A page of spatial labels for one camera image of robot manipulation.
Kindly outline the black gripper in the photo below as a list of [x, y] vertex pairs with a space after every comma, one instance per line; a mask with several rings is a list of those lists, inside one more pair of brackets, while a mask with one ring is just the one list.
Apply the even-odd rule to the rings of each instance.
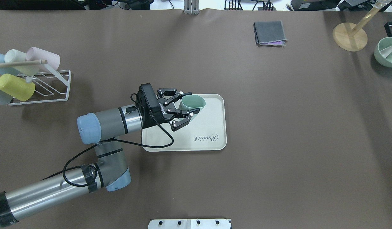
[[142, 129], [150, 128], [156, 125], [154, 119], [159, 123], [168, 123], [170, 120], [171, 130], [177, 131], [178, 129], [187, 126], [192, 117], [200, 112], [199, 108], [191, 110], [178, 110], [174, 109], [174, 102], [184, 97], [182, 91], [176, 88], [158, 88], [157, 89], [157, 111], [152, 112], [146, 104], [145, 97], [141, 96], [141, 115], [142, 115]]

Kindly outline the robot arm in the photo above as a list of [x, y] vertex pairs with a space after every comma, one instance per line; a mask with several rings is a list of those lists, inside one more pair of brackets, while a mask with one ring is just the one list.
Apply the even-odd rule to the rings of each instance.
[[129, 185], [131, 175], [119, 136], [158, 126], [171, 139], [161, 148], [172, 145], [174, 138], [161, 125], [168, 123], [176, 131], [190, 123], [200, 109], [181, 110], [174, 104], [190, 95], [175, 88], [155, 92], [151, 84], [142, 84], [134, 104], [78, 117], [82, 142], [91, 145], [84, 152], [94, 149], [97, 162], [70, 167], [77, 158], [74, 156], [58, 173], [15, 191], [1, 192], [0, 228], [103, 187], [116, 191]]

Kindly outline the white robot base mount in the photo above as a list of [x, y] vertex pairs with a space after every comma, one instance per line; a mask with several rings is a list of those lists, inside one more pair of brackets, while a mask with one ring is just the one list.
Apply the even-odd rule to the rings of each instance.
[[148, 229], [231, 229], [230, 219], [154, 219]]

